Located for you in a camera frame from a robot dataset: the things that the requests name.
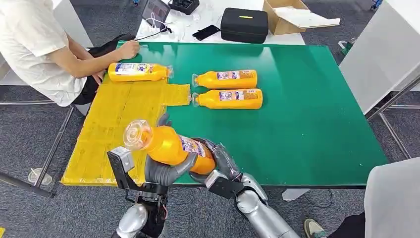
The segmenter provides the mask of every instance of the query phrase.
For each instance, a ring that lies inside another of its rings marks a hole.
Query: tablet
[[[162,2],[161,0],[148,0],[145,9],[142,14],[144,20],[151,18],[152,12],[155,14],[155,20],[165,22],[168,17],[170,7]],[[146,21],[149,25],[152,25],[151,19]],[[162,25],[160,22],[155,21],[156,27],[160,28]]]

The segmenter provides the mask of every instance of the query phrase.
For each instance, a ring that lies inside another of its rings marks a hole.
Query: gray carpet
[[[95,45],[121,33],[135,33],[140,24],[141,6],[131,0],[71,0]],[[368,0],[306,0],[316,13],[341,17],[342,25],[310,30],[303,34],[307,44],[328,45],[338,52],[337,42],[357,36],[372,16]],[[44,99],[29,87],[0,86],[0,101]],[[419,104],[420,94],[403,99]],[[42,166],[67,109],[54,105],[0,107],[0,170],[26,179],[30,168]],[[420,114],[417,111],[386,113],[412,156],[419,156]],[[57,193],[46,199],[0,183],[0,227],[5,238],[105,238],[110,237],[130,204],[124,192],[114,187],[68,187],[58,181],[67,165],[83,119],[73,115],[48,171],[53,183],[47,187]],[[372,130],[390,161],[403,159],[383,123],[376,118]],[[333,189],[333,205],[328,190],[312,190],[292,202],[281,199],[282,189],[265,187],[271,206],[301,233],[305,218],[314,218],[327,232],[333,232],[342,220],[363,211],[363,190]],[[251,238],[255,232],[234,209],[232,201],[217,197],[203,188],[175,187],[169,192],[167,237],[171,238]]]

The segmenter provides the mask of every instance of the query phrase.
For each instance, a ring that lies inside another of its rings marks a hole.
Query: black case
[[[220,30],[227,41],[263,43],[268,34],[268,16],[265,11],[226,8]]]
[[[199,0],[173,0],[172,3],[168,3],[168,5],[171,9],[190,15],[200,5],[200,1]]]

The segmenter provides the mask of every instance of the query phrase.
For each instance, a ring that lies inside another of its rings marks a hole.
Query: shoe
[[[327,233],[325,233],[324,228],[320,226],[313,219],[306,219],[304,222],[304,229],[307,238],[326,238]]]

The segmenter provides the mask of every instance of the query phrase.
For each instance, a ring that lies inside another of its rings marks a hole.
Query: green table
[[[259,110],[168,107],[182,135],[222,142],[261,184],[358,187],[388,163],[330,51],[325,46],[141,43],[125,62],[174,67],[173,84],[193,73],[255,69]],[[193,88],[203,93],[206,88]],[[193,183],[188,176],[178,183]]]

